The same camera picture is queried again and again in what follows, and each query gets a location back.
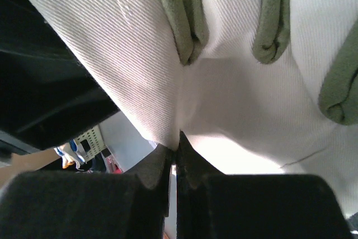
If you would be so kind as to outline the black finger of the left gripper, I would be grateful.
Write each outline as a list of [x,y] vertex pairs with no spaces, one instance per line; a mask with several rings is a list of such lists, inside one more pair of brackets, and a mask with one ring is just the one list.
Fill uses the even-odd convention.
[[29,0],[1,0],[1,150],[42,151],[117,106]]

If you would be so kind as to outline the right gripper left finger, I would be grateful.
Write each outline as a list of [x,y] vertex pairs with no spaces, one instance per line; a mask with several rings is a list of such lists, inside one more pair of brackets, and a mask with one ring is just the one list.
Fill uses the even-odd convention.
[[1,190],[2,238],[162,238],[172,151],[122,174],[24,172]]

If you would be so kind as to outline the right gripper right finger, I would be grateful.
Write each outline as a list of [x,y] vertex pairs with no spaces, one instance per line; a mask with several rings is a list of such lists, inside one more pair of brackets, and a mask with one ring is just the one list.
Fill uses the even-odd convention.
[[176,152],[178,238],[354,238],[314,175],[226,175],[185,134]]

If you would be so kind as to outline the white grey cuff glove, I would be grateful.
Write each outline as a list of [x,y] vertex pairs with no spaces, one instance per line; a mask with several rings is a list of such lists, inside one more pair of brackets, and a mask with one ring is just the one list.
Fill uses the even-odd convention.
[[357,212],[357,0],[27,0],[143,138]]

